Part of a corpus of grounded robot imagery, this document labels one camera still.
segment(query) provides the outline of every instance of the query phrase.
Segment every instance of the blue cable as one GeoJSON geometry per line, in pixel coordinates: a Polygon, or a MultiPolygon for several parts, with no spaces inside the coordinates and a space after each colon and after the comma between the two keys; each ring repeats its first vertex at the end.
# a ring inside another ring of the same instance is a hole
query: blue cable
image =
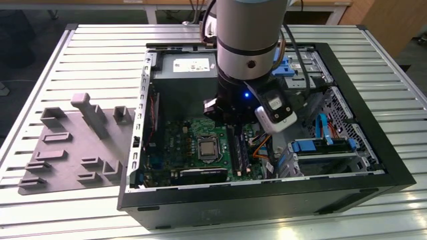
{"type": "Polygon", "coordinates": [[[322,129],[323,129],[323,136],[328,145],[334,144],[330,128],[328,128],[328,118],[324,113],[319,113],[318,117],[315,118],[315,137],[322,138],[322,131],[320,131],[320,122],[322,122],[322,129]]]}

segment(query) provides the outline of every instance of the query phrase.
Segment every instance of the motherboard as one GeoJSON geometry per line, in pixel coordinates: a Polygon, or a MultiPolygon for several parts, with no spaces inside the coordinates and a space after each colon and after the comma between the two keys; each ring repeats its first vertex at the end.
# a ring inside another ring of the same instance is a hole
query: motherboard
{"type": "Polygon", "coordinates": [[[235,182],[262,179],[262,165],[252,160],[250,139],[255,130],[247,125],[242,130],[242,150],[247,151],[242,170],[232,157],[230,132],[207,118],[167,121],[163,154],[150,156],[145,181],[151,187],[167,187],[200,182],[235,182]]]}

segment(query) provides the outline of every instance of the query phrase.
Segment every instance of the cpu socket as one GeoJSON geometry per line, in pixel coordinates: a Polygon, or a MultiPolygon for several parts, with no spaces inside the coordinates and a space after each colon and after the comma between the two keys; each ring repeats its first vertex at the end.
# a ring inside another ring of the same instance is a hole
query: cpu socket
{"type": "Polygon", "coordinates": [[[219,139],[215,135],[198,136],[199,160],[211,164],[219,159],[219,139]]]}

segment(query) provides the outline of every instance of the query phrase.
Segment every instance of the table leg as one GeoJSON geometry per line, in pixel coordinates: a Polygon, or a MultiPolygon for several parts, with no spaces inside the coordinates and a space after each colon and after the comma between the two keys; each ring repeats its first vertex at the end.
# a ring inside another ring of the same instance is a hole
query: table leg
{"type": "Polygon", "coordinates": [[[156,6],[145,5],[144,9],[145,9],[145,13],[147,13],[148,24],[158,24],[156,6]]]}
{"type": "Polygon", "coordinates": [[[334,12],[328,16],[326,25],[338,25],[340,23],[342,17],[344,15],[347,6],[335,7],[334,12]]]}

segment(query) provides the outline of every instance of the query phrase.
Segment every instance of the workbench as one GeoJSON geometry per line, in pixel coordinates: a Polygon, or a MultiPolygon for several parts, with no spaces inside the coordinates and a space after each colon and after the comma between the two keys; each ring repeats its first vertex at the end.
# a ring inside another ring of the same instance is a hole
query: workbench
{"type": "Polygon", "coordinates": [[[116,210],[119,186],[19,195],[43,109],[72,110],[72,94],[81,92],[101,109],[135,108],[145,44],[200,39],[198,25],[68,25],[0,149],[0,238],[426,239],[427,99],[370,31],[352,25],[294,25],[291,30],[298,42],[330,44],[415,185],[343,213],[152,232],[116,210]]]}
{"type": "MultiPolygon", "coordinates": [[[[303,4],[304,12],[330,12],[326,24],[338,25],[352,0],[304,0],[303,4]]],[[[57,18],[55,10],[144,10],[148,24],[158,24],[158,10],[192,10],[192,6],[190,0],[1,0],[0,9],[48,10],[52,19],[57,18]]],[[[287,8],[292,12],[300,10],[300,2],[287,8]]]]}

